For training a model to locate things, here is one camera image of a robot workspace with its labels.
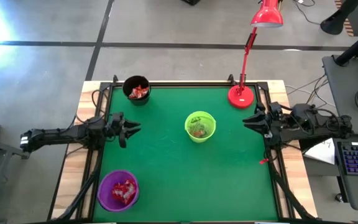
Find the black cup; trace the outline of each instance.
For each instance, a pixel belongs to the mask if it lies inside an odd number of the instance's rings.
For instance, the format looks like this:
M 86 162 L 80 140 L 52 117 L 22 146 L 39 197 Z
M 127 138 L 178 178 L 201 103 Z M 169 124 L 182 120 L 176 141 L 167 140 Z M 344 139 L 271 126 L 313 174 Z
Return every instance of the black cup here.
M 132 90 L 135 87 L 141 86 L 142 88 L 149 88 L 149 91 L 141 98 L 129 98 L 129 95 L 132 93 Z M 127 78 L 127 80 L 125 80 L 124 84 L 122 85 L 122 90 L 124 92 L 124 94 L 127 96 L 128 100 L 130 100 L 134 105 L 137 106 L 141 106 L 141 105 L 145 105 L 148 101 L 149 101 L 149 96 L 150 93 L 152 91 L 152 87 L 150 86 L 149 81 L 142 76 L 136 75 L 133 77 L 129 77 Z

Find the lamp base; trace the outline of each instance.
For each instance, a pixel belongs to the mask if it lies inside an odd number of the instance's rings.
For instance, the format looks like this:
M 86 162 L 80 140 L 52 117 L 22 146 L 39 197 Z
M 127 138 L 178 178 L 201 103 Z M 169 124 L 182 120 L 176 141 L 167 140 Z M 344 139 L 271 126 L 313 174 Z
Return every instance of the lamp base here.
M 254 102 L 254 92 L 247 86 L 243 86 L 241 95 L 239 95 L 239 85 L 230 88 L 227 98 L 231 105 L 235 108 L 245 109 Z

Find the lime green bowl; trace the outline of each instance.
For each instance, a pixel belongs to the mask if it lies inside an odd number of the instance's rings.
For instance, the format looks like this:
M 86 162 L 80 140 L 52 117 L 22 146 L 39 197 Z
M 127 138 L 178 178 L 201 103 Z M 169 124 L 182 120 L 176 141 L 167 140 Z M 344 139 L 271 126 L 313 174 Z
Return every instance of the lime green bowl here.
M 185 121 L 185 130 L 190 139 L 201 143 L 209 139 L 215 132 L 216 121 L 207 112 L 196 111 L 190 114 Z

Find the green table surface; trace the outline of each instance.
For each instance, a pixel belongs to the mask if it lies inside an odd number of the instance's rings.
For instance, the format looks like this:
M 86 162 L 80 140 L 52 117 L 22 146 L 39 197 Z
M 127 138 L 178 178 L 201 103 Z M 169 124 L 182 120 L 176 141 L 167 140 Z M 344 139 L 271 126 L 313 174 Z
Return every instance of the green table surface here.
M 229 88 L 157 88 L 149 102 L 133 105 L 120 88 L 113 91 L 111 113 L 141 123 L 142 130 L 104 148 L 100 181 L 117 169 L 139 181 L 136 204 L 121 213 L 96 203 L 94 222 L 202 222 L 277 220 L 261 135 L 245 128 L 242 119 L 254 114 L 227 101 Z M 185 131 L 185 120 L 205 111 L 216 131 L 197 144 Z

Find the concrete floor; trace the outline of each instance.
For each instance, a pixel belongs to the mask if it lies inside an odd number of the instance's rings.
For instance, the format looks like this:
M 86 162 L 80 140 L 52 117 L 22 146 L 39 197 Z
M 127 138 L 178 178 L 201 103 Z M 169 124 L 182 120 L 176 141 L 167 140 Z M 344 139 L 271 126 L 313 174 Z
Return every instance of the concrete floor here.
M 96 42 L 107 5 L 108 0 L 0 0 L 0 40 Z M 201 0 L 194 7 L 180 0 L 115 0 L 103 41 L 244 44 L 258 7 L 256 0 Z M 316 0 L 315 6 L 303 9 L 310 20 L 321 22 L 336 7 L 333 0 Z M 348 47 L 357 40 L 345 32 L 325 34 L 307 23 L 291 1 L 285 1 L 282 13 L 285 25 L 259 29 L 255 44 Z M 93 50 L 0 46 L 0 140 L 18 146 L 20 133 L 30 128 L 67 126 L 76 111 Z M 113 75 L 121 80 L 132 75 L 150 80 L 222 80 L 241 72 L 243 53 L 102 47 L 92 80 L 112 80 Z M 320 77 L 324 72 L 321 58 L 332 54 L 340 52 L 252 50 L 248 79 L 281 79 L 286 85 L 300 86 Z M 319 95 L 333 103 L 328 85 Z M 307 97 L 296 92 L 289 98 L 295 104 Z M 12 160 L 9 180 L 0 193 L 0 219 L 28 223 L 47 218 L 64 151 L 65 146 L 44 147 L 28 161 Z M 358 211 L 333 201 L 339 189 L 332 178 L 311 177 L 310 182 L 321 218 L 358 220 Z

